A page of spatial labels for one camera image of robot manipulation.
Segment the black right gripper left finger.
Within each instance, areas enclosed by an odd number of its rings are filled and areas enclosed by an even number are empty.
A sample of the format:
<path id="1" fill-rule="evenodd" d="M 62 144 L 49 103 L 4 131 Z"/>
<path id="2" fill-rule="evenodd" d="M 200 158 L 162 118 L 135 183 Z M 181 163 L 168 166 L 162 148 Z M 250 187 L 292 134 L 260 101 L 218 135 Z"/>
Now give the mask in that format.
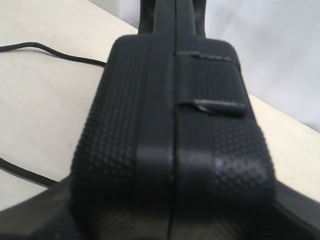
<path id="1" fill-rule="evenodd" d="M 0 212 L 2 240 L 74 240 L 70 177 Z"/>

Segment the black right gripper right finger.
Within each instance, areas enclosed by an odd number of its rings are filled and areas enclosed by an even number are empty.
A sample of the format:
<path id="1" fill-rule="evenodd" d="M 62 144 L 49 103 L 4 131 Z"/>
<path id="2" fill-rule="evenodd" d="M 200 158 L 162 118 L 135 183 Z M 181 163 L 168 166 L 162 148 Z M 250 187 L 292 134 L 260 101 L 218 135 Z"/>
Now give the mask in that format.
<path id="1" fill-rule="evenodd" d="M 320 203 L 285 184 L 276 185 L 271 216 L 272 240 L 318 240 Z"/>

